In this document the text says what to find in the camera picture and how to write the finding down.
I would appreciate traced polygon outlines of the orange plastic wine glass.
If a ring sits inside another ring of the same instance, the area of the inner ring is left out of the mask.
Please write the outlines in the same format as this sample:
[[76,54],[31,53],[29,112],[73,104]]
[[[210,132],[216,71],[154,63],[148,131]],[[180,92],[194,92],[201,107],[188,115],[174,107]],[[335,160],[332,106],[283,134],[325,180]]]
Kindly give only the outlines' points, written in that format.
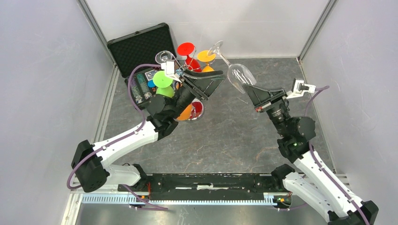
[[177,117],[177,120],[183,121],[187,120],[191,117],[191,112],[192,112],[192,104],[189,104],[182,112],[181,114]]

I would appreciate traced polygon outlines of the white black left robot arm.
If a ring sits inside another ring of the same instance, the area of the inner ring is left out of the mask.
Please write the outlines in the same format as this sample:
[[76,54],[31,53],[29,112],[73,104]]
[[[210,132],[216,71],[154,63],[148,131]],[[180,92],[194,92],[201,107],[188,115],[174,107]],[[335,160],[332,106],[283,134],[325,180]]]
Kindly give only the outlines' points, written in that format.
[[135,149],[170,135],[181,113],[195,99],[207,100],[225,79],[220,70],[204,73],[185,70],[181,76],[182,86],[173,97],[155,94],[149,99],[146,107],[149,116],[139,125],[104,141],[81,141],[71,162],[71,175],[79,182],[75,188],[90,193],[109,184],[144,190],[147,177],[139,166],[113,163]]

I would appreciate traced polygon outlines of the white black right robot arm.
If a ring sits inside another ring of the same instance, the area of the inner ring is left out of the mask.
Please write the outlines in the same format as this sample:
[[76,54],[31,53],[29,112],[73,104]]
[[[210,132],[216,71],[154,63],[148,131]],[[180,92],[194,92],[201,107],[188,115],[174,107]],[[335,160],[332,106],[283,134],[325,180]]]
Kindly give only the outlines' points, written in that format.
[[290,99],[306,93],[316,96],[321,89],[305,83],[295,84],[290,91],[267,90],[249,84],[242,87],[255,110],[268,115],[280,135],[279,151],[290,162],[272,172],[272,188],[297,195],[329,225],[374,224],[379,211],[377,205],[354,194],[314,150],[311,140],[316,135],[315,121],[306,115],[290,115]]

